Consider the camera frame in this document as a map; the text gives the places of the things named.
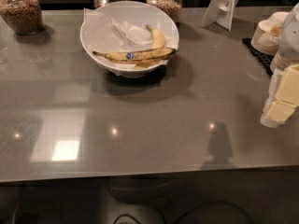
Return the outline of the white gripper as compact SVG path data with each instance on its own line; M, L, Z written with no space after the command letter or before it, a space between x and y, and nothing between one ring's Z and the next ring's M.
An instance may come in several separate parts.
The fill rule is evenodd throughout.
M284 71L276 68L270 79L268 94L260 122L265 127L277 128L299 106L299 64Z

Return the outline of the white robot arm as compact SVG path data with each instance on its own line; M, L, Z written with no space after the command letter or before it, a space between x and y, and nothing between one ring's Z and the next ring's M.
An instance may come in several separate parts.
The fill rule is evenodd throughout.
M276 128L299 107L299 3L286 16L278 37L278 52L270 63L273 75L260 118L262 125Z

